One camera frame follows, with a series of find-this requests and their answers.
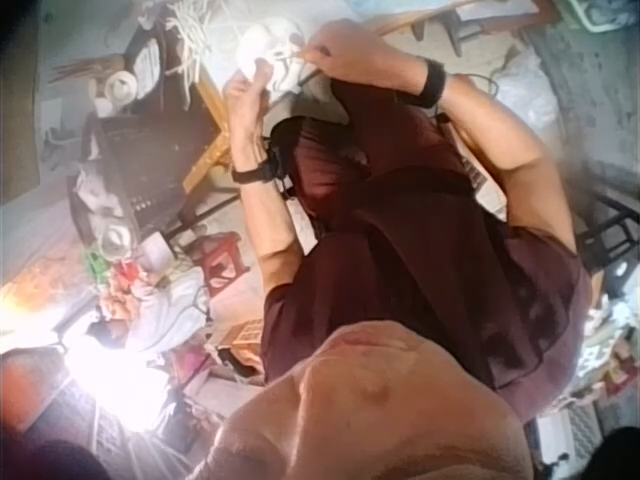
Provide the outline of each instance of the hand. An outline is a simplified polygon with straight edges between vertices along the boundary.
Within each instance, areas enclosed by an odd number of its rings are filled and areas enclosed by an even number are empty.
[[[273,75],[273,66],[258,59],[256,67],[253,82],[237,71],[224,87],[232,149],[249,147],[262,136],[262,123],[269,106],[266,86]]]
[[[351,20],[323,25],[301,56],[327,76],[350,83],[419,93],[426,80],[424,61]]]

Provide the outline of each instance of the maroon shirt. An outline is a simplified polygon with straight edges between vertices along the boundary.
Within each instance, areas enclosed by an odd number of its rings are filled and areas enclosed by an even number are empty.
[[[425,167],[371,178],[265,302],[268,381],[337,328],[390,319],[449,351],[526,422],[570,381],[590,284],[578,257],[509,227],[467,178]]]

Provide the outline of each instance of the red stool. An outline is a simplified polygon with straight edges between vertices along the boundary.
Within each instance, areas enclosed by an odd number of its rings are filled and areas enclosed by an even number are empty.
[[[236,232],[217,233],[198,238],[186,252],[202,267],[211,298],[222,292],[250,269],[242,262]]]

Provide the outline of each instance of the black wristband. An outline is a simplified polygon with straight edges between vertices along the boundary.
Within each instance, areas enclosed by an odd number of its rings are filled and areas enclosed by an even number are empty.
[[[427,80],[424,83],[422,92],[419,95],[410,95],[404,92],[398,94],[401,100],[411,105],[422,108],[433,108],[442,97],[444,92],[444,84],[447,81],[447,72],[444,65],[429,58],[424,59],[427,62]]]
[[[267,157],[264,162],[261,162],[256,168],[247,172],[237,172],[235,168],[231,169],[231,179],[240,185],[255,182],[267,183],[276,178],[276,175],[277,166],[274,168],[274,160],[272,157]]]

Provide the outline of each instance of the fabric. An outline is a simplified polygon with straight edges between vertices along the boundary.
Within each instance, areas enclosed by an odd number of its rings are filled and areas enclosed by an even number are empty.
[[[205,325],[208,294],[200,267],[173,278],[166,288],[136,282],[131,292],[140,301],[140,315],[129,330],[127,350],[166,352]]]
[[[342,325],[390,319],[530,420],[575,370],[590,289],[579,259],[486,212],[455,147],[419,109],[372,87],[335,82],[334,93],[348,126],[297,118],[272,132],[326,233],[293,283],[267,296],[267,380]]]

